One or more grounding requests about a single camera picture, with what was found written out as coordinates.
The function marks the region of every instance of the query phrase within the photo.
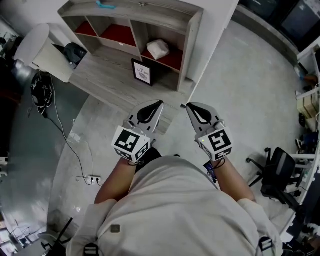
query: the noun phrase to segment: forearm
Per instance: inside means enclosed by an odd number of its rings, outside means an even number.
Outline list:
[[[119,201],[124,198],[128,194],[136,168],[129,165],[128,160],[121,158],[96,195],[94,203],[100,204],[109,199]]]
[[[212,162],[213,167],[216,167],[218,162]],[[235,201],[240,199],[255,201],[254,193],[227,157],[224,165],[215,169],[214,174],[219,182],[221,191],[228,194]]]

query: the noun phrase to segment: black chair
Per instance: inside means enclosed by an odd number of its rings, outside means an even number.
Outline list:
[[[253,163],[260,169],[257,173],[259,176],[256,178],[249,187],[262,180],[261,193],[264,197],[270,199],[277,199],[283,205],[287,204],[289,208],[296,212],[297,217],[304,218],[305,213],[303,207],[297,200],[289,193],[286,193],[286,187],[289,184],[298,183],[302,177],[291,178],[295,172],[295,160],[281,148],[277,147],[271,158],[271,149],[264,150],[268,153],[265,167],[257,163],[251,158],[247,158],[247,163]]]

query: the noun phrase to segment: concrete floor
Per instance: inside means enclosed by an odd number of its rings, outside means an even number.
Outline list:
[[[191,101],[215,107],[225,119],[234,138],[229,157],[246,181],[254,178],[257,169],[247,164],[252,157],[263,164],[264,148],[280,147],[296,153],[295,138],[300,136],[295,90],[301,89],[292,65],[260,37],[234,23],[225,30],[217,49]],[[87,141],[93,154],[93,173],[102,180],[112,172],[119,157],[111,148],[118,125],[126,116],[91,96],[82,108],[72,130]],[[199,168],[207,155],[194,142],[195,132],[185,109],[181,109],[167,133],[158,137],[154,147],[162,155],[179,154]],[[85,143],[72,145],[80,155],[84,174],[92,173],[91,156]],[[49,206],[49,223],[62,226],[74,218],[77,229],[89,204],[94,202],[100,187],[86,185],[76,157],[65,147],[53,184]],[[287,206],[260,194],[260,185],[253,190],[279,231],[292,213]]]
[[[52,184],[66,142],[33,104],[30,85],[36,71],[18,63],[13,73],[24,93],[11,128],[8,177],[1,178],[0,202],[8,230],[18,237],[46,230]],[[88,94],[55,77],[53,84],[60,119],[69,133]],[[47,114],[58,124],[53,104]]]

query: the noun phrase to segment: picture frame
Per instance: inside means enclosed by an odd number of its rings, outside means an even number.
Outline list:
[[[153,75],[151,67],[134,58],[131,59],[131,63],[134,78],[148,86],[152,86]]]

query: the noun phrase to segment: white bag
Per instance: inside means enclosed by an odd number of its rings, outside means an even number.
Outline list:
[[[155,60],[159,60],[170,53],[168,45],[162,39],[149,42],[146,48]]]

